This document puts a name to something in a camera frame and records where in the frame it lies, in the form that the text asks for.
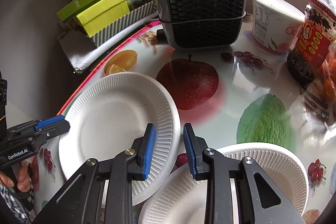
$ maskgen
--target striped gift box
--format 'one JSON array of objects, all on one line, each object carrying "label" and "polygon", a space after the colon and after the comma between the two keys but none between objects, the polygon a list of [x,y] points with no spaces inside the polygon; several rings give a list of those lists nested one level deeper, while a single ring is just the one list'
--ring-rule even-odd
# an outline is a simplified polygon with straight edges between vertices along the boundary
[{"label": "striped gift box", "polygon": [[131,11],[127,15],[124,15],[115,22],[106,26],[103,30],[99,31],[93,37],[91,37],[91,39],[97,45],[97,47],[99,47],[117,33],[121,32],[142,18],[154,13],[155,11],[157,11],[156,3],[155,1],[151,1],[150,3],[147,3]]}]

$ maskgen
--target paper plate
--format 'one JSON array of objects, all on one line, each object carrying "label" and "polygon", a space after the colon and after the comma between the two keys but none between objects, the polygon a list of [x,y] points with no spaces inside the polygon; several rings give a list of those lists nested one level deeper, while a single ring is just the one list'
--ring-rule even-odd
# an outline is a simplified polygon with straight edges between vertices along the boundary
[{"label": "paper plate", "polygon": [[133,205],[161,187],[176,161],[179,114],[167,90],[149,76],[121,72],[100,79],[77,98],[66,120],[71,128],[60,138],[59,159],[67,179],[87,159],[113,158],[143,136],[147,123],[155,125],[151,171],[146,181],[132,183]]},{"label": "paper plate", "polygon": [[[235,144],[218,149],[223,155],[241,160],[250,156],[273,179],[302,215],[308,200],[308,177],[300,160],[287,149],[268,143]],[[188,164],[174,171],[165,184],[148,199],[139,224],[203,224],[206,181],[193,180]],[[237,199],[231,180],[234,223],[238,224]]]}]

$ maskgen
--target metal rivet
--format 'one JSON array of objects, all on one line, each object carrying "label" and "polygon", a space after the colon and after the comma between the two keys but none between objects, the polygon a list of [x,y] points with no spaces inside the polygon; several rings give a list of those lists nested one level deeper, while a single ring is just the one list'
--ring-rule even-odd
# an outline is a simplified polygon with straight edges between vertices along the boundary
[{"label": "metal rivet", "polygon": [[204,153],[206,153],[207,155],[213,155],[215,153],[215,150],[213,150],[212,148],[207,148],[204,150]]},{"label": "metal rivet", "polygon": [[132,148],[127,148],[127,149],[125,150],[125,154],[126,154],[127,156],[134,155],[134,153],[135,153],[135,150],[132,149]]},{"label": "metal rivet", "polygon": [[251,157],[244,157],[244,162],[246,164],[252,164],[254,160]]},{"label": "metal rivet", "polygon": [[86,160],[85,164],[86,164],[86,165],[89,165],[89,166],[92,166],[92,165],[95,165],[96,162],[97,162],[96,159],[91,158],[91,159]]}]

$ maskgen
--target yogurt cup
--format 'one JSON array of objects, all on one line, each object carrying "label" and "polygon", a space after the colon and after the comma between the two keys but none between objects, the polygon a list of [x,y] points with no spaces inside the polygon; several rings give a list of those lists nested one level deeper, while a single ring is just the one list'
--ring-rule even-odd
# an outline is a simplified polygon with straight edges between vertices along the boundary
[{"label": "yogurt cup", "polygon": [[305,15],[284,0],[253,0],[252,34],[269,52],[285,53],[304,22]]}]

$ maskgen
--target red apple print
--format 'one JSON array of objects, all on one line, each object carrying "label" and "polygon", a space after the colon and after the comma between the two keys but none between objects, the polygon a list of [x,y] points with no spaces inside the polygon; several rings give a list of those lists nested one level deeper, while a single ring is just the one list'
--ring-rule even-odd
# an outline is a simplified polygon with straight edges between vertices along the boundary
[{"label": "red apple print", "polygon": [[156,76],[172,96],[176,106],[181,110],[193,109],[216,92],[218,73],[207,63],[189,59],[175,59],[165,64]]}]

